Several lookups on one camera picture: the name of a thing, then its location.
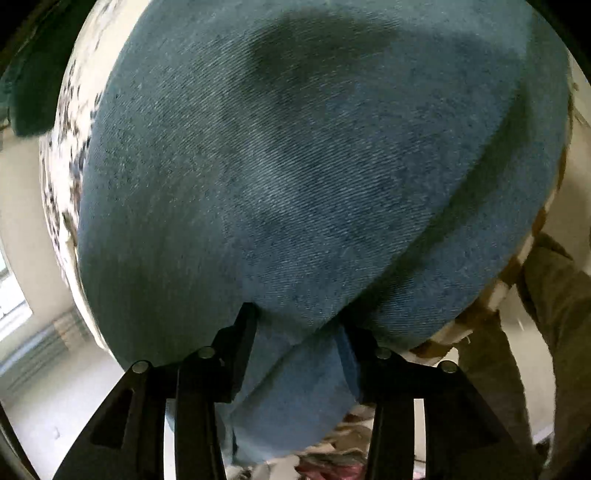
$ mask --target white wall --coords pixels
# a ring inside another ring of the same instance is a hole
[[[0,342],[0,358],[74,306],[47,231],[36,138],[5,130],[0,145],[0,238],[33,316]]]

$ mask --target olive green pants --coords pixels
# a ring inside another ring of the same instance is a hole
[[[523,282],[534,321],[553,359],[556,378],[554,442],[540,478],[555,478],[575,460],[591,425],[591,278],[554,249],[535,247]],[[460,367],[540,472],[531,439],[523,384],[500,319],[458,345]]]

